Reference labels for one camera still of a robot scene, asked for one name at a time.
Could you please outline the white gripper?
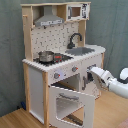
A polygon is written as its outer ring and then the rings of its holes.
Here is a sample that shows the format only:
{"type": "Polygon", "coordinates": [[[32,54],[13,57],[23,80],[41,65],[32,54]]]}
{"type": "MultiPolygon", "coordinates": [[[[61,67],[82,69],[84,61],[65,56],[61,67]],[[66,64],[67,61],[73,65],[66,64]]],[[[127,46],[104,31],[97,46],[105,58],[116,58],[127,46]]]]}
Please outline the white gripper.
{"type": "Polygon", "coordinates": [[[101,79],[101,76],[104,73],[104,70],[98,67],[92,67],[90,69],[90,73],[93,76],[94,82],[98,89],[100,90],[107,90],[108,87],[106,86],[105,82],[101,79]]]}

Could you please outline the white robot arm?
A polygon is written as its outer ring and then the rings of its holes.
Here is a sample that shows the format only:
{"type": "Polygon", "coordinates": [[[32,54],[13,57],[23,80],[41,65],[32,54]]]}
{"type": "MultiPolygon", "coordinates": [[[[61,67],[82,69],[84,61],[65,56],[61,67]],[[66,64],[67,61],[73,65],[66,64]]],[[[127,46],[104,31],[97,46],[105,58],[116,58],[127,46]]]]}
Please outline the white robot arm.
{"type": "Polygon", "coordinates": [[[128,68],[124,68],[121,71],[121,81],[118,81],[108,70],[103,70],[98,67],[93,67],[90,73],[98,89],[110,91],[128,99],[128,68]]]}

